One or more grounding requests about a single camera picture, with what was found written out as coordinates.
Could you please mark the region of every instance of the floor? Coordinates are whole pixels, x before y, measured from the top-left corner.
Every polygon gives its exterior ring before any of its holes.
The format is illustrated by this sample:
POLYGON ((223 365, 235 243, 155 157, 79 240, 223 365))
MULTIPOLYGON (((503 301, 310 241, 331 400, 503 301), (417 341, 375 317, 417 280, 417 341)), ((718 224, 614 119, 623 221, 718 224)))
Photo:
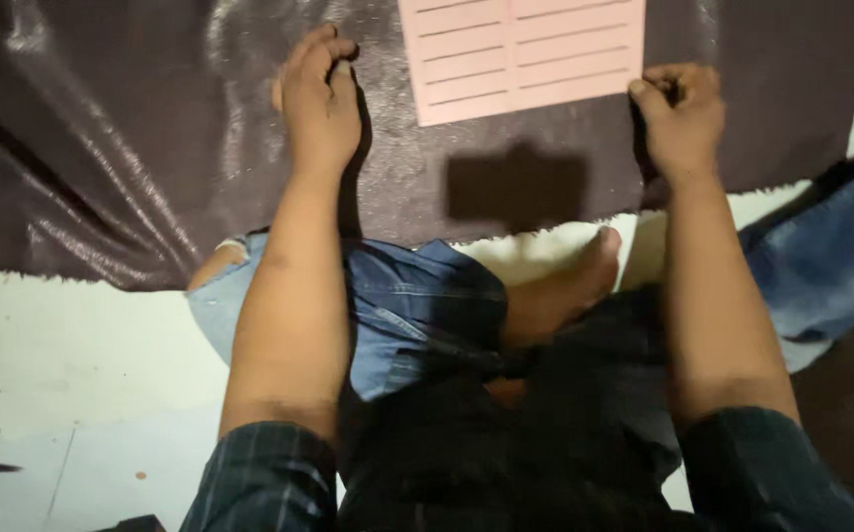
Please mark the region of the floor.
MULTIPOLYGON (((732 197, 736 224, 805 186, 732 197)), ((665 217, 610 224, 629 260, 621 285, 657 277, 665 217)), ((555 268, 596 230, 564 224, 461 249, 513 283, 555 268)), ((0 272, 0 464, 22 467, 0 472, 0 531, 95 530, 149 513, 177 530, 215 442, 227 373, 180 293, 0 272)), ((692 510, 682 471, 663 491, 692 510)))

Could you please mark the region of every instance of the shiny fabric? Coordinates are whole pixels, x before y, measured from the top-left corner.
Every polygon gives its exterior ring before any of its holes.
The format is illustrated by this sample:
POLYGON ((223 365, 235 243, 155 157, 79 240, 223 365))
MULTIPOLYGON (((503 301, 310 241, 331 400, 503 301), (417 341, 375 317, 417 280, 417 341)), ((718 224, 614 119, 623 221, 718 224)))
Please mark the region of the shiny fabric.
MULTIPOLYGON (((322 21, 360 42, 370 116, 347 232, 467 240, 663 201, 625 95, 418 127, 393 0, 0 0, 0 269, 181 288, 269 224, 289 166, 269 82, 322 21)), ((843 157, 854 1, 651 0, 646 63, 688 60, 723 73, 729 190, 843 157)))

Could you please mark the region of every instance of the pink paper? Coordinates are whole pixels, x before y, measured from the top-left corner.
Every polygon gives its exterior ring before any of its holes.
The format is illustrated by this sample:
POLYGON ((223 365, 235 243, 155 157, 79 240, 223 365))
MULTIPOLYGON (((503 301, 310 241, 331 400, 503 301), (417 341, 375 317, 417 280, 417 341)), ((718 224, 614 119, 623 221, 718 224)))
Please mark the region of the pink paper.
POLYGON ((626 91, 646 0, 398 0, 421 126, 626 91))

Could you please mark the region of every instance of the bare foot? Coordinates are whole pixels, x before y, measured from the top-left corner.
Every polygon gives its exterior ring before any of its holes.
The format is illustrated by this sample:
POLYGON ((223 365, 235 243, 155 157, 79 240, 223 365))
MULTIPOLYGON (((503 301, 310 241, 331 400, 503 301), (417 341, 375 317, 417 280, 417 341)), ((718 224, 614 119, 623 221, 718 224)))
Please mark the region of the bare foot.
POLYGON ((523 347, 548 342, 561 326, 607 297, 617 278, 620 247, 617 230, 602 227, 574 266, 507 288, 501 344, 523 347))

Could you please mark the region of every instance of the denim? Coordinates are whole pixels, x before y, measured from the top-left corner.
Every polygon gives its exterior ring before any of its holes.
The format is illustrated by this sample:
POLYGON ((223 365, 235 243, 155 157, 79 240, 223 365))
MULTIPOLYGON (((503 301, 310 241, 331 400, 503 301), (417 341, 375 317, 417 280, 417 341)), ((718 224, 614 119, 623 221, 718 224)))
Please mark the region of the denim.
POLYGON ((780 224, 766 229, 757 223, 740 235, 792 373, 854 328, 854 175, 849 177, 780 224))
MULTIPOLYGON (((187 294, 201 331, 228 364, 266 234, 240 241, 246 250, 243 262, 187 294)), ((441 240, 416 251, 345 240, 342 251, 354 335, 350 382, 362 400, 397 392, 444 361, 467 362, 485 373, 504 371, 498 334, 505 292, 481 264, 441 240)))

